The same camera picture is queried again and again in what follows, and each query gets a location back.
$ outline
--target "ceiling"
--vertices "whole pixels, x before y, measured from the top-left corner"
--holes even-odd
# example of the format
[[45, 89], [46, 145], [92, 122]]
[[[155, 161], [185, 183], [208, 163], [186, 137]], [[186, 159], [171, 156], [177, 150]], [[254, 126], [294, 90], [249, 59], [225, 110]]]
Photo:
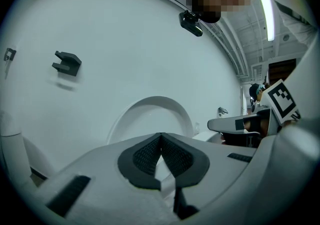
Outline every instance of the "ceiling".
[[301, 58], [307, 46], [284, 26], [278, 8], [273, 3], [275, 39], [267, 40], [264, 12], [260, 0], [252, 0], [250, 5], [238, 11], [222, 14], [218, 23], [203, 25], [212, 39], [218, 41], [233, 64], [242, 85], [247, 105], [250, 106], [249, 87], [255, 82], [261, 84], [267, 75], [269, 63]]

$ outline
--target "black camera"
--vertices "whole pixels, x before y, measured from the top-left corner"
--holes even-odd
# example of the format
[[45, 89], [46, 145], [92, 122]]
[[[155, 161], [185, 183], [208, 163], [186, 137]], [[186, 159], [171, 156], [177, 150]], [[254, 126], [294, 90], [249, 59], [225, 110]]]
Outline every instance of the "black camera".
[[179, 14], [179, 20], [182, 28], [197, 37], [201, 37], [203, 35], [203, 31], [199, 23], [199, 17], [195, 13], [186, 10]]

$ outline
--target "black wall hook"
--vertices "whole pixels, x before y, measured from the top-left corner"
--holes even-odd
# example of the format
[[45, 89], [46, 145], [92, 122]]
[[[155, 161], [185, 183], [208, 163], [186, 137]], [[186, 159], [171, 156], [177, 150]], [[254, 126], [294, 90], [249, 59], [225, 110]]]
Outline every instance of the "black wall hook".
[[74, 54], [68, 52], [58, 52], [55, 51], [55, 55], [61, 59], [61, 63], [53, 63], [52, 67], [54, 67], [58, 72], [76, 76], [82, 61]]

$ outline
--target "fluorescent light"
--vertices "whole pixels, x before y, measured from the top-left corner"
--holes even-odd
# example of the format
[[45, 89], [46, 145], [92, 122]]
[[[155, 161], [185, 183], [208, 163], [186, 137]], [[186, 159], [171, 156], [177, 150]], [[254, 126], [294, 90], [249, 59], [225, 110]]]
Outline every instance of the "fluorescent light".
[[274, 11], [272, 10], [271, 0], [261, 0], [264, 17], [266, 21], [266, 33], [268, 41], [275, 40], [275, 21]]

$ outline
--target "ceiling light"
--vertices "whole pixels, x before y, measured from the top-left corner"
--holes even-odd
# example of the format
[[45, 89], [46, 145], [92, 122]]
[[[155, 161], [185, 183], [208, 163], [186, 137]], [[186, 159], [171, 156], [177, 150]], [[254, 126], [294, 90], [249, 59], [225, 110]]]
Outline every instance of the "ceiling light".
[[265, 22], [266, 22], [266, 33], [268, 41], [275, 40], [275, 22], [274, 12], [272, 10], [271, 0], [261, 0]]

